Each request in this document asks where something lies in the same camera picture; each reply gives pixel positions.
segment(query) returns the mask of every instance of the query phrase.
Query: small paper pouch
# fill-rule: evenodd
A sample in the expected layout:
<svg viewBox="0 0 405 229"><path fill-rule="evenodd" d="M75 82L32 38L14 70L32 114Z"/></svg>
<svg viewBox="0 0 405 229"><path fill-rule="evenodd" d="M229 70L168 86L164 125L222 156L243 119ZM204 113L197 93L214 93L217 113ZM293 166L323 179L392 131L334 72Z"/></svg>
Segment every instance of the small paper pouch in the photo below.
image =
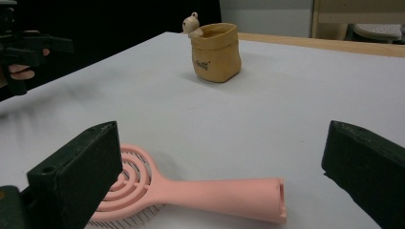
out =
<svg viewBox="0 0 405 229"><path fill-rule="evenodd" d="M228 23L200 27L201 37L191 37L192 60L196 75L224 83L242 67L237 26Z"/></svg>

